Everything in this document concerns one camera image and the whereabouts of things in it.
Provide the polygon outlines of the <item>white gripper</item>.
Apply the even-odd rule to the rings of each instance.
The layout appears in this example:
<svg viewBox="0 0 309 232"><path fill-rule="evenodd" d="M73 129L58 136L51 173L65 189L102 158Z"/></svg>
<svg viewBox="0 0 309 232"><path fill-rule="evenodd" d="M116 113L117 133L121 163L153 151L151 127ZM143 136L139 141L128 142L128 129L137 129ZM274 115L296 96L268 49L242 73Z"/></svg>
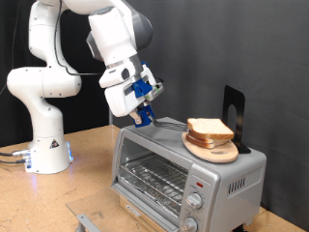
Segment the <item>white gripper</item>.
<svg viewBox="0 0 309 232"><path fill-rule="evenodd" d="M142 124L141 116L135 109L139 104L149 103L158 97L164 90L161 82L156 82L151 70L142 66L141 80L132 77L122 83L105 89L105 98L111 112L116 117L129 114L136 125Z"/></svg>

